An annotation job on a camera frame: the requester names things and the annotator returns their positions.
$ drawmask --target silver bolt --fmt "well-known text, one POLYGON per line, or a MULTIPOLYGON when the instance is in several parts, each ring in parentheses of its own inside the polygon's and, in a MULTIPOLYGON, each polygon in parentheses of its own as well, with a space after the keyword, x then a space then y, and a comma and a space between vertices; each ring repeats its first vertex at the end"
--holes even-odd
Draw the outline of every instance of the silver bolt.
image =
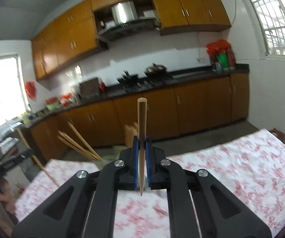
POLYGON ((125 165, 125 162, 123 160, 116 160, 114 165, 117 167, 121 167, 125 165))
POLYGON ((76 173, 76 176, 78 177, 78 178, 80 178, 80 179, 82 179, 82 178, 85 178, 86 176, 87 176, 87 173, 86 173, 86 171, 78 171, 77 173, 76 173))
POLYGON ((208 171, 201 169, 198 171, 198 175, 201 177, 206 177, 206 176, 208 176, 208 171))
POLYGON ((171 164, 171 161, 169 159, 162 159, 160 164, 162 166, 169 166, 171 164))

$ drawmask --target stainless steel range hood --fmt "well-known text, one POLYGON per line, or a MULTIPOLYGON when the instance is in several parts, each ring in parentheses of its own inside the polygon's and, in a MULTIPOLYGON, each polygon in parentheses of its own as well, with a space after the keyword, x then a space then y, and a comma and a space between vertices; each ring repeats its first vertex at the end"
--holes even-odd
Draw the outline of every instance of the stainless steel range hood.
POLYGON ((97 38, 104 41, 114 41, 121 37, 139 33, 144 30, 152 30, 159 27, 156 17, 138 17, 133 1, 118 3, 112 7, 115 26, 105 28, 97 33, 97 38))

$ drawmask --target tablecloth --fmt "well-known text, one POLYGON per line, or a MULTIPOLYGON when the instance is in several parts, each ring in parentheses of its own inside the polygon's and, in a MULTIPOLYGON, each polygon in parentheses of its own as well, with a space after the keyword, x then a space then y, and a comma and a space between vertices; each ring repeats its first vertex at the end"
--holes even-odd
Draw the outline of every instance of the tablecloth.
MULTIPOLYGON (((285 145, 267 130, 169 159, 190 171, 207 169, 269 226, 273 237, 285 225, 285 145)), ((79 170, 98 170, 90 162, 62 160, 50 160, 45 168, 60 185, 79 170)), ((16 202, 19 221, 55 190, 40 172, 16 202)), ((147 189, 142 197, 136 191, 119 191, 113 236, 170 237, 165 190, 147 189)))

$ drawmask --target countertop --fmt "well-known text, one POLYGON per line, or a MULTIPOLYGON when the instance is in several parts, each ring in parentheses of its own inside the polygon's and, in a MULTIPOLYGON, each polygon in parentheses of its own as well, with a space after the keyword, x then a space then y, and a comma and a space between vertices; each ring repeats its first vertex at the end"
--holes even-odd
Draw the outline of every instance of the countertop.
POLYGON ((184 69, 184 70, 172 71, 172 72, 168 72, 168 75, 173 76, 173 79, 166 81, 166 83, 161 83, 161 85, 157 85, 157 86, 145 85, 144 87, 140 89, 131 90, 127 92, 122 88, 121 84, 109 86, 107 87, 106 92, 104 92, 103 94, 100 94, 95 97, 91 97, 89 99, 84 99, 81 101, 80 104, 77 104, 77 105, 68 105, 60 109, 57 109, 51 113, 48 113, 47 115, 43 117, 39 117, 39 118, 32 120, 32 122, 28 125, 25 125, 25 127, 31 128, 32 126, 38 124, 40 121, 48 118, 49 116, 56 115, 63 111, 71 110, 71 109, 81 107, 84 105, 98 103, 98 102, 102 102, 105 100, 110 100, 110 99, 114 99, 117 97, 123 97, 123 96, 130 95, 130 94, 145 92, 145 91, 149 91, 153 89, 159 89, 159 88, 169 87, 169 86, 176 86, 176 85, 187 83, 187 82, 226 77, 226 76, 230 76, 231 74, 240 74, 240 73, 249 73, 249 64, 236 64, 236 67, 234 70, 223 71, 221 73, 212 71, 210 66, 203 66, 203 67, 197 67, 197 68, 189 68, 189 69, 184 69))

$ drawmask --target wooden stick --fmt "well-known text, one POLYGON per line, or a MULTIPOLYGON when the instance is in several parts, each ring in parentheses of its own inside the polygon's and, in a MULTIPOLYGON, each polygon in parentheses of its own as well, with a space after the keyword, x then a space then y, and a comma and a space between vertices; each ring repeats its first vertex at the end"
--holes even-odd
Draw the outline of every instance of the wooden stick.
MULTIPOLYGON (((27 142, 27 140, 25 139, 23 133, 21 132, 21 130, 19 128, 17 128, 17 132, 21 138, 21 141, 24 143, 24 145, 26 146, 26 148, 30 149, 30 146, 27 142)), ((42 163, 39 161, 39 159, 35 156, 32 155, 31 156, 33 158, 33 160, 36 162, 36 164, 39 166, 39 168, 45 172, 45 174, 50 178, 51 181, 53 181, 53 183, 57 186, 60 187, 60 185, 56 182, 56 180, 50 176, 50 174, 45 170, 45 168, 43 167, 42 163)))
POLYGON ((78 138, 84 143, 84 145, 88 148, 88 150, 96 155, 100 161, 103 161, 103 159, 99 156, 99 154, 96 153, 96 151, 94 149, 92 149, 92 147, 86 142, 86 140, 81 136, 81 134, 79 134, 79 132, 77 131, 77 129, 73 126, 72 123, 68 122, 68 125, 70 126, 70 128, 72 129, 72 131, 78 136, 78 138))
POLYGON ((91 152, 87 151, 85 148, 83 148, 81 145, 79 145, 75 140, 73 140, 69 135, 67 135, 65 132, 58 131, 59 134, 64 137, 67 141, 69 141, 71 144, 73 144, 75 147, 77 147, 79 150, 84 152, 85 154, 89 154, 91 157, 93 157, 94 160, 99 160, 97 156, 93 155, 91 152))
POLYGON ((145 147, 147 129, 147 99, 138 98, 138 136, 139 136, 139 183, 140 196, 143 193, 145 178, 145 147))
POLYGON ((70 142, 62 138, 61 136, 57 136, 59 140, 61 140, 64 144, 68 145, 71 149, 75 150, 76 152, 80 153, 81 155, 87 157, 90 160, 96 160, 96 158, 92 158, 88 153, 83 152, 82 150, 78 149, 77 147, 73 146, 70 142))

